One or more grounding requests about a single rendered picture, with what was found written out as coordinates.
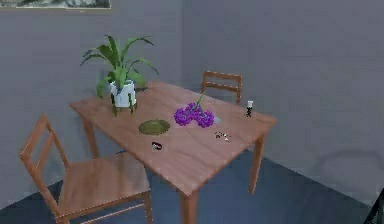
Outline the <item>purple flowers on green stems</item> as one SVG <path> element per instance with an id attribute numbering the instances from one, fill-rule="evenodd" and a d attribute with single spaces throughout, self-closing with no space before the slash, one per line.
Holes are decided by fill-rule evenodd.
<path id="1" fill-rule="evenodd" d="M 204 110 L 201 106 L 203 94 L 194 103 L 189 103 L 185 108 L 179 108 L 174 113 L 174 120 L 180 126 L 186 126 L 192 121 L 196 121 L 201 128 L 210 127 L 214 123 L 215 116 L 209 110 Z"/>

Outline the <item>olive green round plate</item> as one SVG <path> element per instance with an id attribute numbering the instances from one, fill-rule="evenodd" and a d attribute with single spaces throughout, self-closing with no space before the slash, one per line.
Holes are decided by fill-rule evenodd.
<path id="1" fill-rule="evenodd" d="M 167 132 L 170 124 L 165 120 L 148 120 L 139 126 L 139 131 L 145 135 L 161 135 Z"/>

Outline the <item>brown wooden chair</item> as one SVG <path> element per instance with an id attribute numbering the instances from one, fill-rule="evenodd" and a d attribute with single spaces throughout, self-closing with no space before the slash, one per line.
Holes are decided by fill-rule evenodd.
<path id="1" fill-rule="evenodd" d="M 55 198 L 44 183 L 42 171 L 50 149 L 55 147 L 63 161 L 65 175 Z M 146 224 L 153 224 L 151 189 L 144 166 L 127 153 L 71 163 L 48 117 L 41 115 L 19 157 L 31 176 L 55 224 L 70 224 L 123 203 L 145 211 Z"/>
<path id="2" fill-rule="evenodd" d="M 236 103 L 242 99 L 242 76 L 240 74 L 228 74 L 215 71 L 205 71 L 202 76 L 201 91 L 208 88 L 225 90 L 236 94 Z"/>

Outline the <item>brown wooden table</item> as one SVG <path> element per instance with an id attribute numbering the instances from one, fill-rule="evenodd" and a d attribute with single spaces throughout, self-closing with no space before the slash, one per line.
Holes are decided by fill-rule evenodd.
<path id="1" fill-rule="evenodd" d="M 209 128 L 180 126 L 174 120 L 175 111 L 199 99 L 200 94 L 161 81 L 149 82 L 147 86 L 136 94 L 138 107 L 134 113 L 124 111 L 114 116 L 107 97 L 70 104 L 83 120 L 93 153 L 97 152 L 93 129 L 98 128 L 180 193 L 182 224 L 196 224 L 199 189 L 250 146 L 254 154 L 249 191 L 255 191 L 265 138 L 276 118 L 258 112 L 247 117 L 240 106 L 204 96 L 202 106 L 220 122 Z M 155 119 L 167 121 L 169 130 L 161 135 L 139 131 L 143 122 Z M 229 142 L 215 138 L 215 132 L 230 135 Z M 162 144 L 162 150 L 153 150 L 152 142 Z"/>

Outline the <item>green plant in white pot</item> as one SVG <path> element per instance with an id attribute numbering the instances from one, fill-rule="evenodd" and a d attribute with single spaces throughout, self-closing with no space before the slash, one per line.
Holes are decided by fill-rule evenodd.
<path id="1" fill-rule="evenodd" d="M 99 98 L 103 98 L 104 88 L 106 85 L 109 85 L 114 116 L 117 116 L 119 108 L 128 108 L 131 113 L 134 113 L 137 109 L 135 87 L 146 87 L 145 78 L 135 68 L 137 63 L 143 63 L 156 74 L 159 74 L 159 71 L 149 60 L 142 57 L 127 58 L 129 48 L 138 41 L 143 41 L 151 46 L 154 45 L 150 41 L 150 36 L 139 36 L 129 37 L 124 46 L 119 48 L 117 41 L 112 36 L 107 35 L 107 42 L 105 44 L 91 48 L 83 54 L 81 65 L 90 59 L 101 58 L 111 66 L 108 74 L 98 82 L 96 92 Z"/>

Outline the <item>framed wall picture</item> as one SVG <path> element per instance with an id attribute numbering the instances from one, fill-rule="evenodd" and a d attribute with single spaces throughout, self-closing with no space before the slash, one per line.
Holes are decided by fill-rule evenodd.
<path id="1" fill-rule="evenodd" d="M 0 0 L 0 9 L 111 9 L 111 0 Z"/>

